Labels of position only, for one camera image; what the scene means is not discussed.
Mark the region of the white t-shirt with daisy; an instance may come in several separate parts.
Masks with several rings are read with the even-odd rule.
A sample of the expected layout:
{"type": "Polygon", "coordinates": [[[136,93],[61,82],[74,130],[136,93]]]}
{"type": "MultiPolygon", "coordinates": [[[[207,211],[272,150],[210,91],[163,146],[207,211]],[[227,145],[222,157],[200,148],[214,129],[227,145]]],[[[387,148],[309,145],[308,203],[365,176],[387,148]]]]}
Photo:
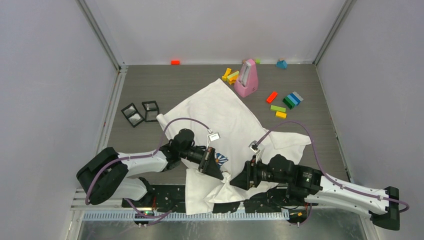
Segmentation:
{"type": "Polygon", "coordinates": [[[188,215],[209,213],[215,204],[244,201],[275,187],[263,181],[257,187],[244,190],[230,185],[253,156],[251,142],[260,140],[264,147],[262,162],[267,164],[280,154],[298,164],[303,151],[311,143],[308,136],[295,132],[269,132],[238,96],[220,79],[214,81],[192,96],[186,98],[157,120],[166,137],[172,139],[182,129],[194,132],[196,145],[207,143],[207,129],[218,133],[220,138],[212,141],[215,160],[224,178],[222,180],[202,174],[196,163],[188,160],[186,165],[185,208],[188,215]]]}

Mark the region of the black display box with coin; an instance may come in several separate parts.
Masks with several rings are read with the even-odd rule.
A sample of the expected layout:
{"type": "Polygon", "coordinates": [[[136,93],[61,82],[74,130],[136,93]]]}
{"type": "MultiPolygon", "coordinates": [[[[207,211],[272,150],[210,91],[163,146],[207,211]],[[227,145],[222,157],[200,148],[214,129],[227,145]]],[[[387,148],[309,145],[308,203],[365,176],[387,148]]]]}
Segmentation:
{"type": "Polygon", "coordinates": [[[145,121],[133,102],[124,107],[121,112],[133,128],[145,121]]]}

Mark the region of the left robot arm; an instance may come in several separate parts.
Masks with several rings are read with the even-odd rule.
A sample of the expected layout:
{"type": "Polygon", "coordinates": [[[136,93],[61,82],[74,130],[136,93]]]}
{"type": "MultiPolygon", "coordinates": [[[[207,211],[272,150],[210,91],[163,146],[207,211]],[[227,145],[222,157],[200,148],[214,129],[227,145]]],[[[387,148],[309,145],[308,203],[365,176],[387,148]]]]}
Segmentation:
{"type": "Polygon", "coordinates": [[[148,207],[154,199],[153,191],[145,179],[135,176],[170,171],[181,160],[197,164],[197,170],[204,175],[223,180],[215,149],[195,145],[194,137],[193,131],[184,128],[158,150],[140,155],[118,153],[113,147],[103,149],[76,174],[87,202],[99,205],[110,198],[121,198],[148,207]]]}

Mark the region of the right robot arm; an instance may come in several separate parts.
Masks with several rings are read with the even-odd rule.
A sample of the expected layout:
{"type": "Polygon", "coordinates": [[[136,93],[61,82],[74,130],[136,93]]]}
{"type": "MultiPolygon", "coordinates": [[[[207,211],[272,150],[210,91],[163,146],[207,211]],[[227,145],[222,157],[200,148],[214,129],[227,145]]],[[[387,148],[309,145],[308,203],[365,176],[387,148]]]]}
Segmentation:
{"type": "Polygon", "coordinates": [[[286,184],[285,198],[291,205],[302,203],[328,205],[369,218],[377,227],[400,229],[399,189],[368,188],[325,175],[322,171],[277,154],[269,163],[252,159],[230,181],[232,186],[249,190],[260,183],[286,184]]]}

